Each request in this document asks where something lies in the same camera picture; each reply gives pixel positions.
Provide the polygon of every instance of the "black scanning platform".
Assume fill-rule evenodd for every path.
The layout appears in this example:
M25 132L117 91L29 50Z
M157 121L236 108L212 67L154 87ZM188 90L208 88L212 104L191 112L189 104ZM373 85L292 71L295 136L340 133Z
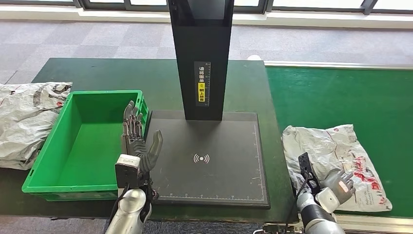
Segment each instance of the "black scanning platform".
M150 172L156 203L270 208L256 113L224 112L213 121L152 111L147 145L156 130L164 139Z

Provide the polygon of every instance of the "wireless charging symbol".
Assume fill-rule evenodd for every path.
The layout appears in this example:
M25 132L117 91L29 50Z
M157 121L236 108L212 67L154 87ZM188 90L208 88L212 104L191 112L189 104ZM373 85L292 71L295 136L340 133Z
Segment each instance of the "wireless charging symbol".
M193 160L195 163L198 163L198 162L209 163L209 155L206 154L205 156L199 156L198 154L195 154Z

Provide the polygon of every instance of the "robotic thumb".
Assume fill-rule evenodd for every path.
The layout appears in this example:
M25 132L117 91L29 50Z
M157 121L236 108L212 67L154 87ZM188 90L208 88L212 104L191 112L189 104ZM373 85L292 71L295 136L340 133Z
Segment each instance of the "robotic thumb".
M162 138L161 131L157 130L153 134L153 143L150 146L148 153L141 156L140 170L142 172L148 172L155 167L159 154L161 153L163 142L164 139Z

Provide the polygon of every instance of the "green plastic bin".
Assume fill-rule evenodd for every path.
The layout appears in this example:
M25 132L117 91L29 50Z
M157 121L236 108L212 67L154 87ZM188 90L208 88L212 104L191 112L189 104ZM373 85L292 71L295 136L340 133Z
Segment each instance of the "green plastic bin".
M48 201L116 199L114 165L131 100L143 114L144 131L148 107L140 90L70 93L22 191Z

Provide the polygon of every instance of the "black cable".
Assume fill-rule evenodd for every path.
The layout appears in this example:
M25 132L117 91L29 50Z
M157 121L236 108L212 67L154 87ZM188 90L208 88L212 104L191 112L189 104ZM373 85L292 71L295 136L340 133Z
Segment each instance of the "black cable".
M305 185L306 185L306 183L307 183L307 181L308 181L308 178L309 178L309 176L308 176L308 173L307 173L307 174L305 175L304 183L301 185L300 189L298 190L298 192L297 192L297 194L296 194L296 196L295 196L295 198L294 198L294 202L293 202L293 204L291 205L290 212L288 213L288 216L287 216L287 221L285 222L284 234L287 233L288 220L289 220L289 218L290 218L290 216L291 216L291 213L293 212L294 206L295 206L296 203L297 203L298 196L300 195L300 193L301 193L302 190L304 189L304 187L305 187Z
M122 194L117 198L117 200L115 201L115 204L112 207L112 211L111 211L111 217L109 218L109 224L112 222L113 217L116 214L118 205L119 205L119 201L123 199L123 196L125 195L125 193L129 190L129 183L126 183L125 188L123 189Z

